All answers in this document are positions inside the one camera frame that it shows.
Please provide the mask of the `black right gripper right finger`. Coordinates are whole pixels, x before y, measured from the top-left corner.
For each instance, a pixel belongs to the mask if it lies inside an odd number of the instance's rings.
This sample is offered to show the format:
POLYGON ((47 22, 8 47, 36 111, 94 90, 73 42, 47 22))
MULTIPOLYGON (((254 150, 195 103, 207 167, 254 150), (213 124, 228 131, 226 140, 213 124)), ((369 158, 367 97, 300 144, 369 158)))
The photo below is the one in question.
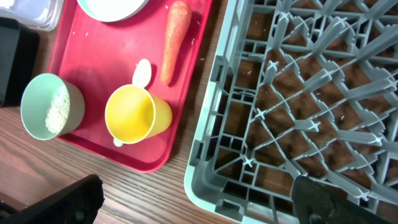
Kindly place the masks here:
POLYGON ((300 223, 390 224, 304 176, 294 181, 292 201, 300 223))

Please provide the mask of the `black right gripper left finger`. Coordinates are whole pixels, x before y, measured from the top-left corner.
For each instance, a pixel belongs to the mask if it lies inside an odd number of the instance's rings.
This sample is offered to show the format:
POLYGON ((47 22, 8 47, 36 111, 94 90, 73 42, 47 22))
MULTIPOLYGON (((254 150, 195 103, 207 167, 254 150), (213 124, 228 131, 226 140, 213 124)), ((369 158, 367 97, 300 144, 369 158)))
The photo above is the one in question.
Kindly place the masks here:
POLYGON ((103 182, 91 174, 20 211, 1 203, 1 224, 93 223, 103 203, 103 182))

